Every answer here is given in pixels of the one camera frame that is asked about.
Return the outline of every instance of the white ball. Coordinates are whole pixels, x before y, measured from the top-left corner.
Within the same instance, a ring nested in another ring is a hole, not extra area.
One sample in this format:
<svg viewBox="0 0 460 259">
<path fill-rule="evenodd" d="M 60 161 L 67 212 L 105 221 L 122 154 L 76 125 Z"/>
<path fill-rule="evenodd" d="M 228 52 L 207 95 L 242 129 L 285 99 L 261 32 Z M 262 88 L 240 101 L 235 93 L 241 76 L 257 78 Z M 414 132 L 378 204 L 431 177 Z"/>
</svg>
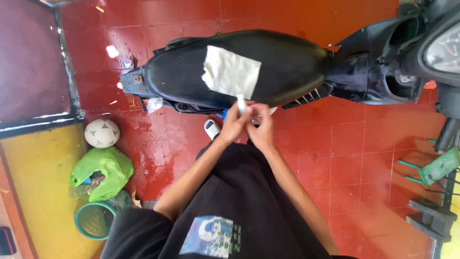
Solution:
<svg viewBox="0 0 460 259">
<path fill-rule="evenodd" d="M 85 139 L 93 147 L 105 148 L 114 145 L 120 138 L 120 129 L 111 120 L 97 119 L 85 129 Z"/>
</svg>

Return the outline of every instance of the white cloth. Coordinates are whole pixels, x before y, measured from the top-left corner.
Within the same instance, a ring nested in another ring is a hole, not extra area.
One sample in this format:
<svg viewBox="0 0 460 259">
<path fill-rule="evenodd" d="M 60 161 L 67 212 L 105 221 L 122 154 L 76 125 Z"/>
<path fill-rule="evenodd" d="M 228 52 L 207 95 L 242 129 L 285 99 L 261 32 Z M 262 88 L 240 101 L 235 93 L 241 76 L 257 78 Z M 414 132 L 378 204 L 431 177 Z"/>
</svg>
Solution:
<svg viewBox="0 0 460 259">
<path fill-rule="evenodd" d="M 203 81 L 210 90 L 250 100 L 259 78 L 261 62 L 221 47 L 207 46 Z"/>
</svg>

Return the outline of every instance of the green plastic bag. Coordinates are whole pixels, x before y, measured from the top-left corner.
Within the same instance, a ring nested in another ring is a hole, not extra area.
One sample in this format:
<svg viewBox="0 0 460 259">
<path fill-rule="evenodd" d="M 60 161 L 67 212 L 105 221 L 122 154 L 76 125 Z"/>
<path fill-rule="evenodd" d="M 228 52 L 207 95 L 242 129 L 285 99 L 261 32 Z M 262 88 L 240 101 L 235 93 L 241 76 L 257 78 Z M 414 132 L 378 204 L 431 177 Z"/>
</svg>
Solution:
<svg viewBox="0 0 460 259">
<path fill-rule="evenodd" d="M 134 167 L 131 159 L 114 146 L 93 148 L 77 162 L 69 183 L 79 186 L 97 171 L 101 171 L 105 178 L 89 195 L 90 202 L 115 197 L 132 176 Z"/>
</svg>

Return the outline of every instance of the wet floor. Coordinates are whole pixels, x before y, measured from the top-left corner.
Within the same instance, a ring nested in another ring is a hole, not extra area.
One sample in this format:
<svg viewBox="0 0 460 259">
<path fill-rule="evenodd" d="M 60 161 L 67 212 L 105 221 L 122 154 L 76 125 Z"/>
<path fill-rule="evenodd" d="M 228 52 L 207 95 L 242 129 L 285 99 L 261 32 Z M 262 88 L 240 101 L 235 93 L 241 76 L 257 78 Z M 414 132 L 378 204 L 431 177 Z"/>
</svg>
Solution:
<svg viewBox="0 0 460 259">
<path fill-rule="evenodd" d="M 61 12 L 85 119 L 109 118 L 119 125 L 117 147 L 135 167 L 127 189 L 154 200 L 209 142 L 203 129 L 209 116 L 168 108 L 143 112 L 133 96 L 117 88 L 118 76 L 132 68 L 132 55 L 141 65 L 175 38 L 256 28 L 327 47 L 368 23 L 395 16 L 397 6 L 397 0 L 86 0 Z M 109 58 L 107 46 L 119 56 Z M 413 213 L 407 204 L 420 196 L 440 197 L 404 179 L 417 171 L 396 160 L 423 165 L 433 159 L 425 140 L 436 138 L 444 122 L 434 111 L 436 99 L 436 90 L 424 90 L 418 104 L 393 106 L 327 97 L 274 113 L 276 143 L 343 254 L 429 256 L 431 240 L 405 222 Z M 237 139 L 246 140 L 246 134 Z"/>
</svg>

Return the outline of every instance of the black pants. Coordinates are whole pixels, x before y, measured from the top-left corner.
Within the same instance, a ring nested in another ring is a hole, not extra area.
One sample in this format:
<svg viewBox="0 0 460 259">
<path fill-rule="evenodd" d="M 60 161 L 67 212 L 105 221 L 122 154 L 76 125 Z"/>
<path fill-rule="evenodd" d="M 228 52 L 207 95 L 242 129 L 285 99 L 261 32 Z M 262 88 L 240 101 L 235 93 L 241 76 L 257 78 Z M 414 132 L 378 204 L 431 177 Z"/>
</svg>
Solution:
<svg viewBox="0 0 460 259">
<path fill-rule="evenodd" d="M 202 148 L 199 152 L 198 152 L 198 155 L 196 155 L 196 159 L 197 160 L 198 158 L 200 158 L 201 155 L 203 155 L 203 153 L 211 146 L 211 144 L 214 142 L 214 140 L 219 136 L 220 133 L 217 133 L 217 135 L 214 137 L 213 140 L 211 140 L 211 142 L 209 142 L 209 144 L 207 146 L 205 146 L 204 148 Z M 255 147 L 254 143 L 252 142 L 252 140 L 250 138 L 247 139 L 247 145 L 250 145 L 250 146 L 253 146 Z"/>
</svg>

